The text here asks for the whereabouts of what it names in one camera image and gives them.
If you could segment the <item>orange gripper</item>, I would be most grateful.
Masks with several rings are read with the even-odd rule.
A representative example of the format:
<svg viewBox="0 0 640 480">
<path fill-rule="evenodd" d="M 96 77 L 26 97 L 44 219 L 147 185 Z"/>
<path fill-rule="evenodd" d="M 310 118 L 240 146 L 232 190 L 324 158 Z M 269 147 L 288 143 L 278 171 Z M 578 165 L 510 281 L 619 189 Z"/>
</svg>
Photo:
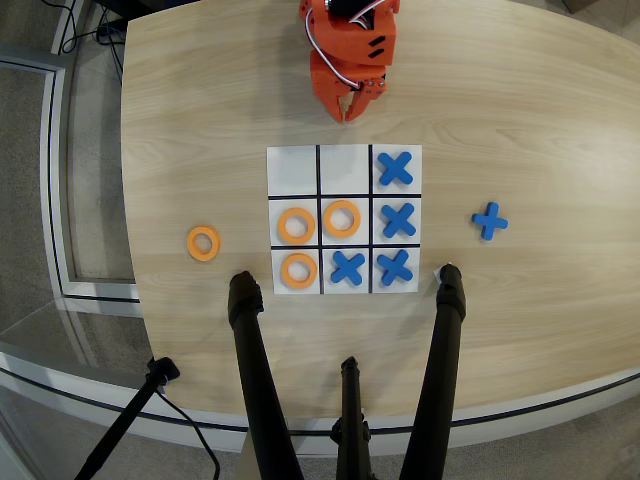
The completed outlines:
<svg viewBox="0 0 640 480">
<path fill-rule="evenodd" d="M 325 108 L 338 123 L 356 120 L 386 91 L 385 66 L 357 64 L 318 51 L 311 52 L 310 62 L 314 91 L 328 98 Z M 353 94 L 350 106 L 348 93 Z"/>
</svg>

